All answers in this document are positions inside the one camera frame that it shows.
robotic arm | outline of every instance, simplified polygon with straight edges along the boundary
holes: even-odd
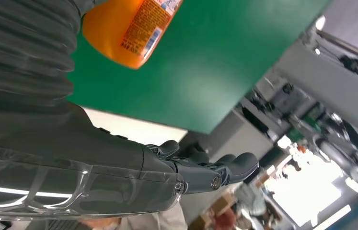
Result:
[[[104,0],[0,0],[0,219],[166,210],[181,194],[240,182],[256,157],[197,164],[94,127],[66,100],[82,15]]]

green table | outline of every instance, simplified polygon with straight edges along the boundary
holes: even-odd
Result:
[[[209,133],[330,0],[184,0],[139,70],[80,34],[70,99],[90,108]]]

person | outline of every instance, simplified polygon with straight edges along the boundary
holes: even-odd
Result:
[[[80,222],[93,230],[187,230],[179,202],[162,212],[123,218],[84,219]]]

bright window light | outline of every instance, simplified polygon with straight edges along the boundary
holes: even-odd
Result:
[[[312,227],[316,227],[318,225],[318,214],[314,215],[310,222],[312,223]]]
[[[29,191],[26,190],[19,190],[19,189],[11,189],[11,188],[1,188],[1,193],[11,193],[11,194],[19,194],[19,195],[28,195]],[[70,198],[71,194],[64,194],[64,193],[43,193],[37,192],[37,196],[45,196],[45,197],[58,197],[58,198]]]
[[[268,175],[270,175],[270,174],[272,174],[275,170],[276,170],[276,168],[275,168],[273,165],[271,165],[271,166],[267,169],[266,173],[267,173]]]
[[[316,21],[316,29],[322,30],[324,28],[324,25],[325,25],[325,17],[321,16]]]
[[[277,141],[277,145],[279,147],[281,147],[282,149],[286,149],[291,144],[292,144],[292,141],[286,136],[283,136],[280,140]]]
[[[348,214],[350,211],[351,211],[351,207],[349,205],[345,206],[344,208],[340,209],[338,212],[336,212],[330,218],[326,219],[323,223],[321,223],[318,227],[316,227],[313,230],[326,230],[328,227],[330,227],[332,224],[337,222],[339,219],[341,219],[343,216]]]
[[[350,187],[352,190],[358,193],[358,183],[352,180],[351,178],[347,178],[345,183]]]

